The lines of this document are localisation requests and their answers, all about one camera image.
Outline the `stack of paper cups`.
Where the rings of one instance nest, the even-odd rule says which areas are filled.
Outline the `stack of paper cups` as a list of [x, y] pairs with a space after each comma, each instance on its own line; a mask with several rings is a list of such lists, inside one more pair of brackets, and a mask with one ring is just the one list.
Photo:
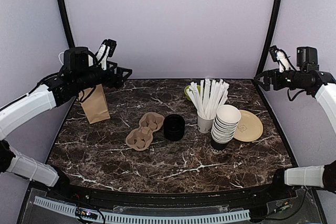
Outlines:
[[217, 108], [211, 128], [213, 153], [223, 152], [233, 139], [241, 118], [241, 112], [235, 106], [224, 104]]

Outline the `brown pulp cup carrier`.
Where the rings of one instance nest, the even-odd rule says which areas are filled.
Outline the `brown pulp cup carrier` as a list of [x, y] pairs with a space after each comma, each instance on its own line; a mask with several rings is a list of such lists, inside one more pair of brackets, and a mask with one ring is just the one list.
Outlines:
[[155, 112], [144, 114], [139, 121], [139, 127], [126, 137], [126, 145], [139, 152], [147, 150], [153, 141], [153, 133], [161, 129], [164, 119], [164, 116]]

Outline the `stack of black lids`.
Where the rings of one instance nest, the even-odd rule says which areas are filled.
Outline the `stack of black lids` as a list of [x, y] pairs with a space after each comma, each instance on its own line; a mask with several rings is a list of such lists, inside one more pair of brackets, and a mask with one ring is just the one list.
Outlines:
[[185, 133], [185, 120], [178, 114], [170, 114], [163, 121], [163, 134], [169, 141], [179, 141]]

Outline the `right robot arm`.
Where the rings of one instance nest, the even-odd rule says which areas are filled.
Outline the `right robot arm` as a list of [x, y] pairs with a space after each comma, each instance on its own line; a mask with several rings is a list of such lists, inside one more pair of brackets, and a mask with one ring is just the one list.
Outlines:
[[[335, 77], [319, 69], [318, 51], [316, 48], [303, 46], [296, 49], [296, 64], [293, 65], [286, 52], [277, 46], [271, 46], [269, 53], [276, 69], [265, 70], [256, 74], [254, 82], [263, 90], [279, 91], [287, 89], [287, 98], [295, 98], [305, 93], [314, 101], [311, 112], [304, 115], [310, 119], [298, 120], [298, 123], [308, 123], [323, 119], [327, 125], [335, 128]], [[287, 193], [288, 187], [314, 187], [335, 193], [335, 162], [330, 164], [276, 170], [268, 195], [273, 200], [280, 199]]]

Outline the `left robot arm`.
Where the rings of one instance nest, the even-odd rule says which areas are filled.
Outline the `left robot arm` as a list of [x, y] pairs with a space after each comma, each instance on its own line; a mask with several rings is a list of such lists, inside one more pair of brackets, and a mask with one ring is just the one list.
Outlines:
[[119, 88], [132, 75], [132, 70], [107, 60], [116, 44], [105, 41], [97, 53], [87, 47], [73, 47], [64, 51], [61, 69], [42, 78], [25, 95], [1, 108], [1, 172], [8, 172], [33, 180], [47, 187], [63, 201], [74, 197], [68, 177], [59, 169], [28, 157], [10, 146], [6, 138], [34, 117], [60, 107], [85, 89], [94, 92], [99, 84]]

